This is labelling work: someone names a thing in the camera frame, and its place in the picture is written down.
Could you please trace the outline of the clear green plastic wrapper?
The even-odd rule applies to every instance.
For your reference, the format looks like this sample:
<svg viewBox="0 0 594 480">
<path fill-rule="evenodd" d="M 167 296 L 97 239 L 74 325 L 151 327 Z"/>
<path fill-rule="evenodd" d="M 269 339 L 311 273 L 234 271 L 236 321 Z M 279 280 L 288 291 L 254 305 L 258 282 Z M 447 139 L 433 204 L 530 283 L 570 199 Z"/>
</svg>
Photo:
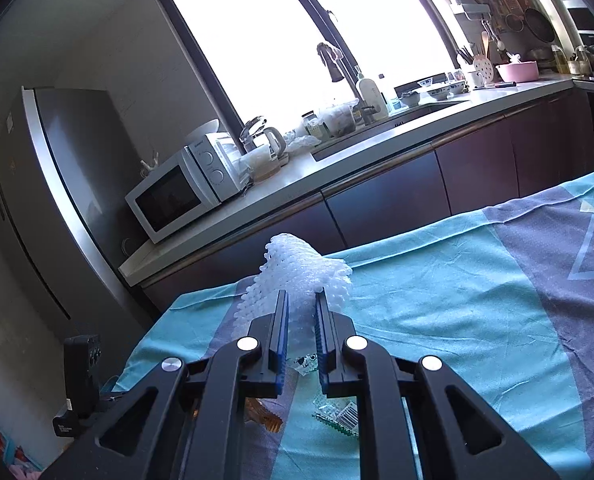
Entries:
<svg viewBox="0 0 594 480">
<path fill-rule="evenodd" d="M 321 391 L 318 357 L 314 353 L 310 353 L 291 359 L 288 364 L 300 377 L 315 379 L 314 387 L 317 388 L 317 392 L 313 395 L 311 416 L 345 436 L 358 438 L 357 402 L 352 398 L 329 399 Z"/>
</svg>

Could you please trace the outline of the glass kettle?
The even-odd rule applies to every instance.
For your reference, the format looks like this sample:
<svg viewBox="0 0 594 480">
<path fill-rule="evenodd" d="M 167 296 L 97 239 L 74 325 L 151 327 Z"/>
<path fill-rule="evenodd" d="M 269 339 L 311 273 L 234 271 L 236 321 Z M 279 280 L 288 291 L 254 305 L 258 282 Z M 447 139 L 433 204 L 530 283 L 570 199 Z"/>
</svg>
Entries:
<svg viewBox="0 0 594 480">
<path fill-rule="evenodd" d="M 283 134 L 268 126 L 267 120 L 262 116 L 256 116 L 246 122 L 239 133 L 239 141 L 245 150 L 241 157 L 242 163 L 258 174 L 279 168 L 282 158 L 286 155 Z"/>
</svg>

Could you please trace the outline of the kitchen faucet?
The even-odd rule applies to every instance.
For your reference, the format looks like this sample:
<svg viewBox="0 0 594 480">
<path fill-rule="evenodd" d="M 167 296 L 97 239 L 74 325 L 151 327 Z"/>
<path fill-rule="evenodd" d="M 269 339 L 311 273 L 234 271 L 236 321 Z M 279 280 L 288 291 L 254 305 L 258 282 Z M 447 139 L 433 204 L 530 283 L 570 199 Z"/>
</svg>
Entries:
<svg viewBox="0 0 594 480">
<path fill-rule="evenodd" d="M 327 41 L 322 41 L 317 45 L 317 52 L 323 65 L 329 71 L 331 81 L 347 82 L 353 96 L 357 99 L 357 104 L 355 104 L 353 109 L 358 110 L 364 125 L 373 125 L 375 123 L 374 115 L 376 114 L 376 110 L 373 106 L 365 102 L 365 99 L 363 99 L 359 90 L 355 86 L 351 73 L 344 62 L 344 52 Z"/>
</svg>

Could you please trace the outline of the glass jar on counter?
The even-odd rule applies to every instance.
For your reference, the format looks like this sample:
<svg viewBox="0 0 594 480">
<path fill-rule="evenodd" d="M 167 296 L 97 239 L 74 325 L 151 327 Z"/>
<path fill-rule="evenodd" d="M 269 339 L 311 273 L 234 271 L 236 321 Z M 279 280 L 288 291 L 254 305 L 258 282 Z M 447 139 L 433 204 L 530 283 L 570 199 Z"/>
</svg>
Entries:
<svg viewBox="0 0 594 480">
<path fill-rule="evenodd" d="M 303 114 L 301 118 L 303 118 L 303 128 L 305 128 L 307 133 L 309 133 L 311 136 L 314 136 L 320 141 L 323 141 L 325 139 L 325 133 L 321 129 L 319 118 L 316 114 L 314 114 L 313 110 L 309 110 L 309 112 Z"/>
</svg>

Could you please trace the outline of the pink basin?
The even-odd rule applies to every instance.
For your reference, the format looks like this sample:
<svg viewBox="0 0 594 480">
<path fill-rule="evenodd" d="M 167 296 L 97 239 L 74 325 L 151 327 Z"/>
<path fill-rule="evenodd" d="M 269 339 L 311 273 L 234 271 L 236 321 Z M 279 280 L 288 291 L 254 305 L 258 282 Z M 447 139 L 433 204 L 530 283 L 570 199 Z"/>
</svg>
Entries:
<svg viewBox="0 0 594 480">
<path fill-rule="evenodd" d="M 500 64 L 497 70 L 504 82 L 521 84 L 539 79 L 539 68 L 535 61 Z"/>
</svg>

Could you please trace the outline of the white bowl on microwave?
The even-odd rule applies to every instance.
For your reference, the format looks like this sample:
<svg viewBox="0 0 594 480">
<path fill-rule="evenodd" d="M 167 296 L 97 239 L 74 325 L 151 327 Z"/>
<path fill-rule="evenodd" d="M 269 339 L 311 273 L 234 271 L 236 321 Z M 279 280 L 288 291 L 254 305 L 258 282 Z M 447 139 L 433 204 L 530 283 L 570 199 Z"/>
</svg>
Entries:
<svg viewBox="0 0 594 480">
<path fill-rule="evenodd" d="M 209 133 L 216 133 L 219 131 L 220 128 L 220 121 L 219 119 L 211 119 L 209 122 L 205 122 L 195 129 L 193 129 L 190 133 L 187 133 L 184 138 L 185 145 L 191 145 L 194 142 L 200 141 L 206 134 Z"/>
</svg>

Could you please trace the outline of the white microwave oven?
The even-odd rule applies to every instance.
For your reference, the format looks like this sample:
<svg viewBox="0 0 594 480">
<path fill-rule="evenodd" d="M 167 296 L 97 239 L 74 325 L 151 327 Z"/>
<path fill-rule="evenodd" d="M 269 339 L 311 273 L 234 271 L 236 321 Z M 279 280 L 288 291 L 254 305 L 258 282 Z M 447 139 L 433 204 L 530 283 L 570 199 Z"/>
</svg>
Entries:
<svg viewBox="0 0 594 480">
<path fill-rule="evenodd" d="M 157 244 L 244 192 L 250 177 L 239 157 L 228 133 L 203 134 L 152 170 L 126 203 Z"/>
</svg>

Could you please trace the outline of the white soap bottle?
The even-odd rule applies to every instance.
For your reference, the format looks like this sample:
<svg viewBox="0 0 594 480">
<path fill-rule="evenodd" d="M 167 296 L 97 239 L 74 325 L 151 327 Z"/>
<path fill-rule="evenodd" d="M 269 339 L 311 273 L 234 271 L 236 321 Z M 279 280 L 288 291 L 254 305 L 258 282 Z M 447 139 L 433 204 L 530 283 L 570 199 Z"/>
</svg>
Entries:
<svg viewBox="0 0 594 480">
<path fill-rule="evenodd" d="M 387 104 L 375 81 L 371 78 L 364 77 L 363 73 L 359 72 L 358 81 L 355 86 L 360 96 L 362 96 L 363 101 L 374 108 L 373 117 L 376 120 L 386 119 L 388 117 Z"/>
</svg>

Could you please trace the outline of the teal grey tablecloth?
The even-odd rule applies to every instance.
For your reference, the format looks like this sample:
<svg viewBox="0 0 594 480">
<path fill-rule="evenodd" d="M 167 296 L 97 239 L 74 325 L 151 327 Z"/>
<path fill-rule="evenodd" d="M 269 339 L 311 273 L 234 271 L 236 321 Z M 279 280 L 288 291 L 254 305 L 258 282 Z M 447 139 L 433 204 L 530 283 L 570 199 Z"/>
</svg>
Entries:
<svg viewBox="0 0 594 480">
<path fill-rule="evenodd" d="M 393 356 L 434 354 L 555 469 L 594 462 L 594 172 L 532 196 L 337 252 L 341 309 Z M 172 302 L 129 357 L 126 391 L 168 356 L 193 362 L 233 339 L 251 278 Z M 270 401 L 279 434 L 247 424 L 242 479 L 359 479 L 358 439 L 315 418 L 317 373 L 289 370 Z"/>
</svg>

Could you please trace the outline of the grey refrigerator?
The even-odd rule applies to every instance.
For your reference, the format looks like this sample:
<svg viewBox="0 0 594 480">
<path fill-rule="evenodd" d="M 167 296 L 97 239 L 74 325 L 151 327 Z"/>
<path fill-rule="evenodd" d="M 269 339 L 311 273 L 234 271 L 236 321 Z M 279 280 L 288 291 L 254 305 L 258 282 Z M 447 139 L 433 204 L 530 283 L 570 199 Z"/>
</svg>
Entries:
<svg viewBox="0 0 594 480">
<path fill-rule="evenodd" d="M 60 338 L 137 338 L 151 324 L 119 273 L 146 240 L 124 200 L 138 170 L 107 92 L 19 90 L 0 134 L 0 247 Z"/>
</svg>

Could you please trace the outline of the dark lower kitchen cabinets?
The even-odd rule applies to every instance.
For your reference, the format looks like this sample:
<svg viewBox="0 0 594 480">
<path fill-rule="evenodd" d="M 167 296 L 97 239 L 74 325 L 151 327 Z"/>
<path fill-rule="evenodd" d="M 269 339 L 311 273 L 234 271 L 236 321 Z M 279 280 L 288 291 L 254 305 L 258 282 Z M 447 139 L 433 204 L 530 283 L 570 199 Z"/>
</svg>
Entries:
<svg viewBox="0 0 594 480">
<path fill-rule="evenodd" d="M 532 195 L 594 171 L 594 99 L 570 90 L 385 162 L 250 223 L 140 289 L 159 311 L 186 292 L 254 275 L 265 245 L 293 234 L 323 255 L 461 212 Z"/>
</svg>

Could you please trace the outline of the golden snack wrapper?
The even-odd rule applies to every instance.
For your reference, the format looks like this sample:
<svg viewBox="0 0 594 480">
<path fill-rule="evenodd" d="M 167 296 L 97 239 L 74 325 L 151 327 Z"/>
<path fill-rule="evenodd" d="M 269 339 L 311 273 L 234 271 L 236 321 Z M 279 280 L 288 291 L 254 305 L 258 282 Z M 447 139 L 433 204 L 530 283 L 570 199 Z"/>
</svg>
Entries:
<svg viewBox="0 0 594 480">
<path fill-rule="evenodd" d="M 283 426 L 283 420 L 265 407 L 260 400 L 247 398 L 245 400 L 245 414 L 249 420 L 265 428 L 271 434 L 278 434 Z"/>
</svg>

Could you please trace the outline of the hanging black pan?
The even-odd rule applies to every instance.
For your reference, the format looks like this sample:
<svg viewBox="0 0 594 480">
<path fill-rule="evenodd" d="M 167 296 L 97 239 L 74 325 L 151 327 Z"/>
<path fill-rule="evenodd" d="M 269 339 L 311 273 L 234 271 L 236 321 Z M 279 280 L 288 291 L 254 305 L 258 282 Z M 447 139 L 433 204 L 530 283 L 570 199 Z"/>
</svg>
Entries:
<svg viewBox="0 0 594 480">
<path fill-rule="evenodd" d="M 555 40 L 555 30 L 552 24 L 540 11 L 534 8 L 526 9 L 524 24 L 532 35 L 545 44 L 552 44 Z"/>
</svg>

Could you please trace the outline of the white foam fruit net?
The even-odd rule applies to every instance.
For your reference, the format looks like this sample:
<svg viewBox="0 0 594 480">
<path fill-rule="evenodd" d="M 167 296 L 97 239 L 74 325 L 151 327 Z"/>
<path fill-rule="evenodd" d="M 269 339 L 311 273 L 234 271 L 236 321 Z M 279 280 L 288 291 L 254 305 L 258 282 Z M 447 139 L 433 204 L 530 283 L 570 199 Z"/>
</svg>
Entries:
<svg viewBox="0 0 594 480">
<path fill-rule="evenodd" d="M 324 257 L 293 234 L 274 235 L 265 245 L 265 263 L 236 308 L 233 335 L 244 335 L 254 318 L 272 313 L 279 292 L 286 292 L 288 335 L 307 346 L 314 334 L 315 295 L 324 292 L 341 307 L 350 296 L 351 274 L 345 260 Z"/>
</svg>

